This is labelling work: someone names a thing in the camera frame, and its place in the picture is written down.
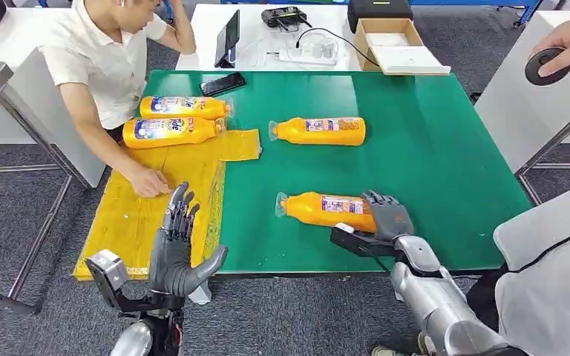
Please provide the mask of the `seated person's right hand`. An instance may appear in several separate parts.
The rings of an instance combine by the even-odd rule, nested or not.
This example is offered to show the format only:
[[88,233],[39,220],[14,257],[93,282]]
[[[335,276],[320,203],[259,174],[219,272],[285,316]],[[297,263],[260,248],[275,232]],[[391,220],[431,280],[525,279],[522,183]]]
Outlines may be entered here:
[[151,168],[138,165],[126,174],[126,178],[134,192],[143,198],[154,198],[171,192],[165,176]]

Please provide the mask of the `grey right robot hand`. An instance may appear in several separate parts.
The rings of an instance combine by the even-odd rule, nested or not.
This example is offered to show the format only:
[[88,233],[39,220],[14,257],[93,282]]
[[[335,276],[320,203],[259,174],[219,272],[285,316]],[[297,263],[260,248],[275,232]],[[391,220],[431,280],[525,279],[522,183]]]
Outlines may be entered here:
[[412,219],[396,198],[372,190],[365,191],[362,197],[373,216],[377,240],[391,243],[400,236],[414,234]]

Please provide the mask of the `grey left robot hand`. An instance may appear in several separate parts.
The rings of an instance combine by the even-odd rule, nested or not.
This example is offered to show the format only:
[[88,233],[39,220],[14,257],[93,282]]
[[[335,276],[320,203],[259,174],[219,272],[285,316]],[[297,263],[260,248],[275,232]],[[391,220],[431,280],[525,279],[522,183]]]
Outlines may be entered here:
[[149,280],[153,292],[187,297],[203,306],[212,301],[209,278],[222,267],[228,248],[218,245],[198,266],[191,265],[191,236],[194,218],[200,209],[199,204],[191,204],[193,198],[187,182],[171,193],[163,223],[154,235]]

